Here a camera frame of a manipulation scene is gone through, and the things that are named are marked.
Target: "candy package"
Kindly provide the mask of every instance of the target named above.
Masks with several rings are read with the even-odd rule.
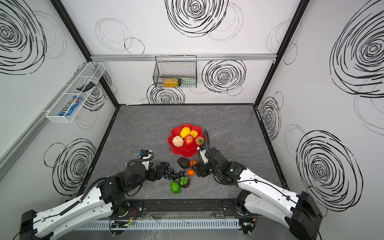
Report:
[[[59,113],[59,116],[70,116],[73,110],[80,105],[82,99],[80,97],[76,98],[73,96],[71,101],[65,106],[65,108]]]

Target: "white wire basket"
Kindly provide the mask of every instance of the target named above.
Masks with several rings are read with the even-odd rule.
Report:
[[[87,66],[73,80],[73,82],[68,85],[62,96],[48,111],[46,117],[54,123],[71,123],[91,94],[93,88],[99,83],[99,80],[104,72],[105,67],[103,63],[87,63]],[[90,82],[95,84],[95,86],[93,86],[88,91],[84,91]],[[76,101],[78,101],[79,104],[73,109],[71,113],[64,111],[64,109],[72,108]]]

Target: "dark grape bunch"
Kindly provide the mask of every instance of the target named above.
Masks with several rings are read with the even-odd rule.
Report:
[[[176,181],[176,179],[179,179],[181,177],[185,177],[185,170],[181,170],[179,172],[176,172],[173,168],[170,167],[169,163],[167,163],[167,168],[164,171],[163,176],[167,180]]]

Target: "flower-shaped red plate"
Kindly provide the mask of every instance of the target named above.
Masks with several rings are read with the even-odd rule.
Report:
[[[183,127],[189,127],[192,130],[195,130],[198,133],[198,136],[202,137],[203,136],[203,130],[199,126],[193,126],[191,124],[183,124],[181,127],[176,127],[172,130],[171,135],[168,138],[168,143],[170,145],[170,149],[174,154],[182,155],[183,157],[192,157],[197,153],[197,145],[195,142],[191,146],[181,146],[181,147],[176,147],[172,143],[172,139],[176,136],[180,136],[181,129]]]

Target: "gray marble surface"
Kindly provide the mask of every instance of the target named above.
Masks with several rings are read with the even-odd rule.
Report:
[[[167,161],[179,171],[181,155],[172,153],[167,142],[174,127],[184,123],[207,129],[210,147],[216,147],[228,161],[237,161],[260,177],[281,186],[262,131],[251,105],[208,106],[122,106],[107,138],[90,182],[125,169],[141,149],[152,150],[154,165]],[[197,160],[197,155],[190,158]],[[241,189],[220,185],[213,175],[191,177],[190,186],[173,194],[171,181],[146,181],[133,199],[236,198]]]

